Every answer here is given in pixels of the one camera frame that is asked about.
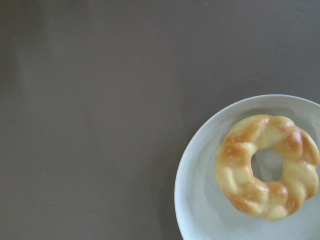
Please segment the white shallow bowl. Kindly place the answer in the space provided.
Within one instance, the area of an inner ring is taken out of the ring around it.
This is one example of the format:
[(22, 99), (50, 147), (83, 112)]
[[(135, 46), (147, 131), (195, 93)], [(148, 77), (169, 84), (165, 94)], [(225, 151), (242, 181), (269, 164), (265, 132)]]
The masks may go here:
[(320, 197), (307, 200), (294, 214), (267, 221), (236, 210), (219, 189), (214, 175), (217, 148), (229, 129), (252, 115), (286, 116), (320, 140), (320, 106), (283, 94), (249, 97), (212, 116), (186, 147), (176, 173), (174, 206), (185, 240), (317, 240)]

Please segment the twisted ring donut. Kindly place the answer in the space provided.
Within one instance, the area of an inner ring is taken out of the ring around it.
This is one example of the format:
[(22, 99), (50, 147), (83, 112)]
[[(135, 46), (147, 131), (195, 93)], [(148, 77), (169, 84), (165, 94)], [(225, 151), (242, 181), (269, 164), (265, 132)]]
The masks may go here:
[[(279, 180), (254, 176), (252, 157), (271, 148), (283, 158)], [(240, 212), (268, 221), (295, 213), (319, 188), (315, 141), (285, 116), (258, 114), (237, 122), (217, 149), (214, 165), (222, 193)]]

